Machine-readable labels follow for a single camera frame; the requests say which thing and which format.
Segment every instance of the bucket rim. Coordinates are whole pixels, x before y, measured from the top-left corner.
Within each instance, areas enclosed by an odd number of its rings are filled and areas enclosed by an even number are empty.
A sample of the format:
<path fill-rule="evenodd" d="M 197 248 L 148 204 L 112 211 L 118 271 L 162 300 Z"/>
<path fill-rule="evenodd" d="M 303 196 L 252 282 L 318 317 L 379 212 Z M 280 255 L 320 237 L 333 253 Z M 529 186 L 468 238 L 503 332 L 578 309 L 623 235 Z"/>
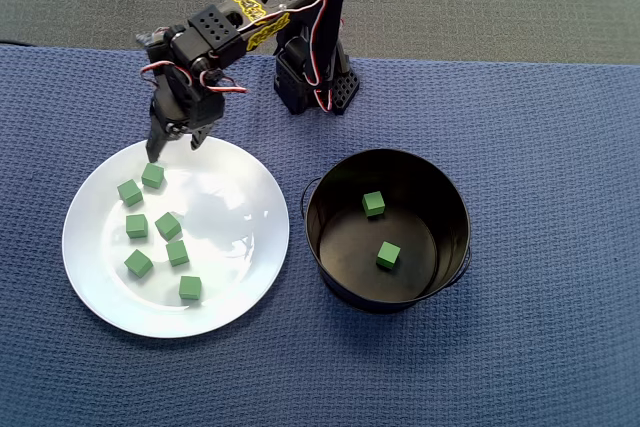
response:
<path fill-rule="evenodd" d="M 426 162 L 427 164 L 429 164 L 431 167 L 435 168 L 438 172 L 440 172 L 444 178 L 447 180 L 447 182 L 449 182 L 449 184 L 451 184 L 451 186 L 453 187 L 454 191 L 456 192 L 456 194 L 458 195 L 458 198 L 460 199 L 460 202 L 462 203 L 462 207 L 464 208 L 464 213 L 465 213 L 465 217 L 467 219 L 467 230 L 469 232 L 469 234 L 467 235 L 467 242 L 466 245 L 464 247 L 464 255 L 462 256 L 462 260 L 460 261 L 460 264 L 458 265 L 458 267 L 456 268 L 455 272 L 453 273 L 453 275 L 449 278 L 449 280 L 446 283 L 443 283 L 443 285 L 441 285 L 440 287 L 438 287 L 436 290 L 434 290 L 433 292 L 429 292 L 427 294 L 421 295 L 420 297 L 416 297 L 415 299 L 410 299 L 410 300 L 402 300 L 402 301 L 388 301 L 388 300 L 376 300 L 376 299 L 370 299 L 368 297 L 363 297 L 360 294 L 357 294 L 355 292 L 353 292 L 351 289 L 345 287 L 341 282 L 339 282 L 333 275 L 331 275 L 331 273 L 325 268 L 325 266 L 322 264 L 322 261 L 320 260 L 320 257 L 318 257 L 318 255 L 316 254 L 313 246 L 311 245 L 311 239 L 309 239 L 309 228 L 307 226 L 307 219 L 309 218 L 309 207 L 311 206 L 311 203 L 313 202 L 313 198 L 316 195 L 316 192 L 318 191 L 318 188 L 322 185 L 322 183 L 324 182 L 324 180 L 326 179 L 327 175 L 329 175 L 333 170 L 335 170 L 337 167 L 339 167 L 341 164 L 347 162 L 348 160 L 352 159 L 353 157 L 357 157 L 359 155 L 362 154 L 366 154 L 366 153 L 371 153 L 371 152 L 394 152 L 394 153 L 399 153 L 399 154 L 404 154 L 404 155 L 409 155 L 411 157 L 415 157 L 416 159 L 421 160 L 422 162 Z M 462 195 L 460 194 L 460 191 L 458 190 L 458 188 L 456 187 L 456 184 L 453 183 L 453 181 L 449 178 L 449 176 L 447 174 L 444 173 L 444 171 L 442 169 L 440 169 L 440 167 L 438 167 L 437 165 L 435 165 L 433 162 L 425 159 L 424 157 L 414 154 L 412 152 L 407 152 L 406 150 L 400 150 L 400 149 L 389 149 L 389 148 L 377 148 L 377 149 L 367 149 L 367 150 L 362 150 L 360 152 L 356 152 L 355 154 L 351 154 L 348 157 L 345 157 L 344 159 L 340 160 L 338 163 L 336 163 L 335 165 L 333 165 L 333 167 L 331 167 L 318 181 L 317 185 L 315 186 L 315 188 L 313 189 L 313 192 L 311 193 L 311 196 L 309 197 L 309 202 L 307 202 L 307 206 L 304 210 L 304 232 L 305 232 L 305 237 L 307 238 L 307 244 L 309 245 L 309 249 L 311 250 L 311 253 L 313 254 L 313 257 L 316 259 L 316 263 L 318 264 L 318 266 L 322 269 L 322 271 L 328 275 L 336 284 L 338 284 L 340 287 L 342 287 L 344 290 L 346 290 L 347 292 L 349 292 L 350 294 L 354 295 L 355 297 L 359 298 L 360 300 L 362 300 L 363 302 L 374 302 L 374 303 L 378 303 L 378 304 L 383 304 L 383 305 L 389 305 L 389 306 L 394 306 L 394 305 L 403 305 L 403 304 L 415 304 L 417 302 L 420 302 L 421 300 L 427 299 L 435 294 L 437 294 L 438 292 L 446 289 L 447 287 L 449 287 L 450 282 L 452 279 L 455 279 L 458 275 L 458 273 L 460 272 L 460 270 L 464 267 L 465 265 L 465 259 L 467 258 L 467 255 L 469 253 L 469 249 L 470 249 L 470 245 L 471 245 L 471 217 L 469 217 L 469 209 L 467 209 L 467 204 L 464 201 L 464 198 L 462 197 Z"/>

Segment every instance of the yellow sticker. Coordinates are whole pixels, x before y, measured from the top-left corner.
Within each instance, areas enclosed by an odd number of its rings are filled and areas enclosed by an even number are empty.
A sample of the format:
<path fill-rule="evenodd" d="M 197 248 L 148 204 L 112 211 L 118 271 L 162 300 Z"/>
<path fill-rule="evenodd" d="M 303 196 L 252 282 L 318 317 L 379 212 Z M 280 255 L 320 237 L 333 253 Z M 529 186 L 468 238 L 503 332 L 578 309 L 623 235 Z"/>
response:
<path fill-rule="evenodd" d="M 280 17 L 278 20 L 276 20 L 273 24 L 269 24 L 263 27 L 262 29 L 260 29 L 255 34 L 253 34 L 249 38 L 249 45 L 247 45 L 247 52 L 255 49 L 262 42 L 267 40 L 269 37 L 271 37 L 273 34 L 278 32 L 279 30 L 284 29 L 289 23 L 289 21 L 290 21 L 289 12 L 285 12 L 285 14 L 282 17 Z"/>
<path fill-rule="evenodd" d="M 262 8 L 262 4 L 257 0 L 233 0 L 240 6 L 244 15 L 249 17 L 250 21 L 258 20 L 267 15 L 267 12 Z"/>

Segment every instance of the cable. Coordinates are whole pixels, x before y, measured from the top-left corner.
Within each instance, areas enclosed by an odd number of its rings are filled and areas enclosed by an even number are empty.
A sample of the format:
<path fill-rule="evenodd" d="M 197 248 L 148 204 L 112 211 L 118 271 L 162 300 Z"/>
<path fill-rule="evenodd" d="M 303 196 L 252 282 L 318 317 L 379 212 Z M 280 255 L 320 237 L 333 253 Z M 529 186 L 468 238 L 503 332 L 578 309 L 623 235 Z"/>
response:
<path fill-rule="evenodd" d="M 244 32 L 245 30 L 247 30 L 250 27 L 253 27 L 255 24 L 257 24 L 258 22 L 263 22 L 269 19 L 272 19 L 273 17 L 277 17 L 278 15 L 282 15 L 282 14 L 286 14 L 287 12 L 290 13 L 297 13 L 297 12 L 303 12 L 305 10 L 309 10 L 314 8 L 316 5 L 318 5 L 320 2 L 323 2 L 324 0 L 316 0 L 315 2 L 313 2 L 312 4 L 309 5 L 305 5 L 304 7 L 300 7 L 298 9 L 283 9 L 283 10 L 279 10 L 277 12 L 273 12 L 271 14 L 267 14 L 264 17 L 260 17 L 259 19 L 254 20 L 253 22 L 248 23 L 247 25 L 245 25 L 244 27 L 241 27 L 238 29 L 238 32 Z"/>
<path fill-rule="evenodd" d="M 176 69 L 178 69 L 180 72 L 182 72 L 184 74 L 184 76 L 187 78 L 187 83 L 191 86 L 193 85 L 193 78 L 191 77 L 191 74 L 189 73 L 189 71 L 187 69 L 183 69 L 182 67 L 174 64 L 173 62 L 170 62 L 168 60 L 160 60 L 158 62 L 154 62 L 152 64 L 149 65 L 145 65 L 143 68 L 140 69 L 140 77 L 142 78 L 142 80 L 145 80 L 147 82 L 152 83 L 153 85 L 155 85 L 156 87 L 158 86 L 158 84 L 151 80 L 151 79 L 147 79 L 143 74 L 145 72 L 149 72 L 150 70 L 155 70 L 158 67 L 162 67 L 164 65 L 172 65 L 173 67 L 175 67 Z"/>
<path fill-rule="evenodd" d="M 222 77 L 221 80 L 226 80 L 228 82 L 231 82 L 233 84 L 233 87 L 211 87 L 209 85 L 207 85 L 207 82 L 205 80 L 205 76 L 207 75 L 209 71 L 205 70 L 204 72 L 200 73 L 200 85 L 202 85 L 204 88 L 209 89 L 211 92 L 237 92 L 239 94 L 246 94 L 247 92 L 249 92 L 248 89 L 244 88 L 244 87 L 240 87 L 235 80 L 233 80 L 231 77 L 227 77 L 226 75 L 224 77 Z"/>
<path fill-rule="evenodd" d="M 318 105 L 325 112 L 331 112 L 331 109 L 333 108 L 333 92 L 329 90 L 329 105 L 327 105 L 326 107 L 324 106 L 324 102 L 320 100 L 320 92 L 322 92 L 320 89 L 316 89 L 313 91 L 313 95 L 315 96 Z"/>
<path fill-rule="evenodd" d="M 322 79 L 320 78 L 320 73 L 318 72 L 318 65 L 316 64 L 316 54 L 313 51 L 313 42 L 316 38 L 316 31 L 317 31 L 318 25 L 320 24 L 320 19 L 322 19 L 322 14 L 324 14 L 324 11 L 326 8 L 327 8 L 327 0 L 322 0 L 322 7 L 320 7 L 320 10 L 318 11 L 318 16 L 316 17 L 316 20 L 313 23 L 313 27 L 311 27 L 311 35 L 309 36 L 309 54 L 310 54 L 309 56 L 311 57 L 311 69 L 313 70 L 313 75 L 316 77 L 316 80 L 315 82 L 311 82 L 309 80 L 309 77 L 307 77 L 306 72 L 304 73 L 304 78 L 307 79 L 307 82 L 312 87 L 316 87 L 317 85 L 320 84 L 320 82 L 322 82 Z"/>
<path fill-rule="evenodd" d="M 19 40 L 0 39 L 0 44 L 18 45 L 20 47 L 35 47 L 34 44 L 28 44 L 26 42 L 20 42 Z"/>

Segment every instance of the blue textured cloth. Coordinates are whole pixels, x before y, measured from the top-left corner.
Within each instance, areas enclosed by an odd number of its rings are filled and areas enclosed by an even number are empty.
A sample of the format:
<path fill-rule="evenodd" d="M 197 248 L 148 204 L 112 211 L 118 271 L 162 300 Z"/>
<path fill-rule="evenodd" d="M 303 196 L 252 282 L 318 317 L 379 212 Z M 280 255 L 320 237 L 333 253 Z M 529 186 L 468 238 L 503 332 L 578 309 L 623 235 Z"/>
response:
<path fill-rule="evenodd" d="M 0 425 L 639 425 L 640 67 L 356 59 L 344 117 L 293 117 L 246 57 L 214 134 L 279 182 L 287 259 L 237 321 L 155 340 L 90 312 L 60 250 L 84 179 L 146 137 L 144 64 L 0 48 Z M 434 162 L 472 219 L 469 272 L 391 316 L 329 293 L 298 214 L 372 147 Z"/>

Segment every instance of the green cube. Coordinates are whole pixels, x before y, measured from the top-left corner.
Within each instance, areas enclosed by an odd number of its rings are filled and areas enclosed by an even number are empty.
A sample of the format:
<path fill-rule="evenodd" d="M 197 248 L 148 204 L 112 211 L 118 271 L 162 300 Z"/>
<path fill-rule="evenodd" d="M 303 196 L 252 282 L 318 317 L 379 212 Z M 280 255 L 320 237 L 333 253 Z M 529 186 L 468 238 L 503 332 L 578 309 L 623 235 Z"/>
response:
<path fill-rule="evenodd" d="M 362 206 L 367 217 L 380 215 L 384 212 L 384 200 L 380 192 L 371 192 L 362 197 Z"/>
<path fill-rule="evenodd" d="M 398 260 L 398 254 L 400 254 L 400 247 L 389 242 L 383 242 L 380 252 L 378 252 L 376 263 L 385 269 L 391 270 Z"/>
<path fill-rule="evenodd" d="M 202 289 L 202 281 L 200 277 L 189 277 L 183 275 L 180 277 L 180 298 L 198 300 L 200 298 L 200 290 Z"/>
<path fill-rule="evenodd" d="M 142 183 L 154 189 L 159 189 L 164 180 L 164 169 L 159 165 L 147 164 L 142 172 Z"/>
<path fill-rule="evenodd" d="M 118 193 L 127 207 L 131 207 L 142 200 L 142 191 L 133 180 L 127 180 L 124 184 L 119 185 Z"/>
<path fill-rule="evenodd" d="M 149 269 L 153 267 L 151 263 L 151 259 L 140 252 L 138 249 L 133 251 L 133 254 L 129 256 L 127 260 L 124 261 L 124 264 L 129 268 L 131 272 L 136 274 L 138 277 L 144 276 Z"/>
<path fill-rule="evenodd" d="M 176 218 L 173 215 L 171 215 L 169 212 L 167 212 L 158 220 L 156 220 L 156 227 L 158 228 L 160 235 L 166 241 L 173 239 L 176 235 L 178 235 L 182 231 L 182 227 L 180 227 L 180 222 L 178 222 Z"/>
<path fill-rule="evenodd" d="M 147 236 L 147 218 L 144 214 L 127 215 L 127 235 L 130 239 L 138 239 Z"/>
<path fill-rule="evenodd" d="M 169 262 L 171 262 L 173 267 L 189 262 L 187 248 L 184 246 L 184 242 L 182 240 L 167 244 L 167 254 L 169 254 Z"/>

